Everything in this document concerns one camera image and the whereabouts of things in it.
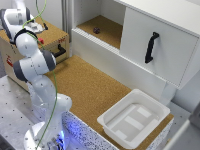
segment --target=black handle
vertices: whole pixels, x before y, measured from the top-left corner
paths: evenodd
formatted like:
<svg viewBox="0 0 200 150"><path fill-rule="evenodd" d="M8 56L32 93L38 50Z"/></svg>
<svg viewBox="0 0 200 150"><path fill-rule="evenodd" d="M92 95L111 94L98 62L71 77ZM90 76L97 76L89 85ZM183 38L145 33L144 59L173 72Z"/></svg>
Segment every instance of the black handle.
<svg viewBox="0 0 200 150"><path fill-rule="evenodd" d="M153 57L151 57L151 53L153 50L153 45L154 45L154 40L157 39L159 37L159 34L156 32L153 32L153 36L151 37L150 41L149 41L149 45L147 48L147 53L145 56L145 63L148 64L149 62L151 62L153 60Z"/></svg>
<svg viewBox="0 0 200 150"><path fill-rule="evenodd" d="M58 49L59 49L59 52L53 53L55 58L59 57L60 55L62 55L64 53L66 53L66 50L63 47L61 47L60 44L58 45Z"/></svg>

